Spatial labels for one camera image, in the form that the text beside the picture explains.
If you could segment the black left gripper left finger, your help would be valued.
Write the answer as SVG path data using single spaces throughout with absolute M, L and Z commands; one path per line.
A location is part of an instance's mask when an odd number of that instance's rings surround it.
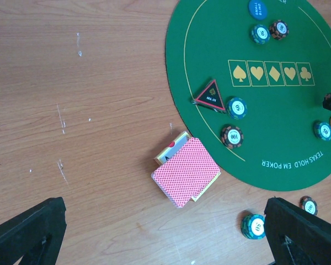
M 55 264 L 66 231 L 62 197 L 48 198 L 0 224 L 0 264 Z

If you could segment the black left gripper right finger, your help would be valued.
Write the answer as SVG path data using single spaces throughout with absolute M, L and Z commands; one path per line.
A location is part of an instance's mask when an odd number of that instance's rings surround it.
M 331 224 L 283 198 L 270 198 L 264 230 L 273 264 L 331 264 Z

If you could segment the brown 100 chip stack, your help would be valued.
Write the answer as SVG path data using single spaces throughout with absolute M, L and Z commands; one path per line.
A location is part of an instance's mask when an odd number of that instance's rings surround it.
M 300 199 L 300 208 L 313 215 L 317 215 L 318 213 L 317 203 L 310 196 L 303 196 Z

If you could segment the green blue 50 chip stack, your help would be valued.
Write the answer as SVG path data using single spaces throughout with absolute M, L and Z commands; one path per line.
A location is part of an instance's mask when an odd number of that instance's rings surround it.
M 241 221 L 241 232 L 251 240 L 260 240 L 265 237 L 265 217 L 259 214 L 248 214 Z

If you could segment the brown 100 chip top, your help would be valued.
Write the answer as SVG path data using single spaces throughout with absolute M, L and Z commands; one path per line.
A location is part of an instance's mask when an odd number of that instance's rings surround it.
M 275 40 L 281 40 L 288 36 L 289 28 L 283 20 L 276 20 L 269 27 L 269 32 Z

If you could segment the green 50 chip top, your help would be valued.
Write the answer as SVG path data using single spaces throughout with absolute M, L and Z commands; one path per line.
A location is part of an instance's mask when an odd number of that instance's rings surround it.
M 265 25 L 257 24 L 252 27 L 250 35 L 256 44 L 265 44 L 270 40 L 270 32 Z

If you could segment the blue small blind button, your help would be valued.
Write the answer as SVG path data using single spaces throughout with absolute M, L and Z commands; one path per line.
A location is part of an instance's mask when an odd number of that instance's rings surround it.
M 248 10 L 249 14 L 256 20 L 264 20 L 268 16 L 268 9 L 261 0 L 250 0 Z

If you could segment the triangular all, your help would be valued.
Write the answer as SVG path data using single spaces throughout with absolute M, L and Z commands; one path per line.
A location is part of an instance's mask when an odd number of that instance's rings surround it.
M 218 113 L 226 113 L 226 107 L 223 103 L 217 82 L 215 79 L 210 81 L 201 93 L 192 100 L 195 105 L 201 105 L 213 109 Z

